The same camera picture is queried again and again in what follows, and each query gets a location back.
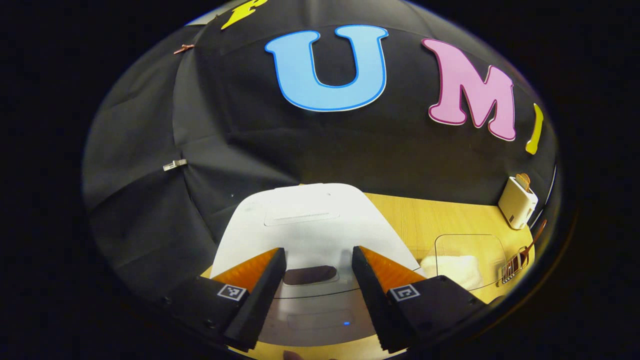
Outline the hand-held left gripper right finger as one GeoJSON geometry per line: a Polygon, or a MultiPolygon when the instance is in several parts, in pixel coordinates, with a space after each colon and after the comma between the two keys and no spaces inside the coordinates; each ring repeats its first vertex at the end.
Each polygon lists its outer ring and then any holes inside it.
{"type": "Polygon", "coordinates": [[[427,278],[361,245],[352,249],[351,267],[380,346],[389,353],[433,346],[490,310],[447,276],[427,278]]]}

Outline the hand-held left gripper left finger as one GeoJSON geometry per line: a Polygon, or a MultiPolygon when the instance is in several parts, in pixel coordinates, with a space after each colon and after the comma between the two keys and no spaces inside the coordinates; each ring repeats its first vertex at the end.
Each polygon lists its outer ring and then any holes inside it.
{"type": "Polygon", "coordinates": [[[194,276],[162,298],[162,309],[215,346],[255,348],[287,268],[276,247],[205,278],[194,276]]]}

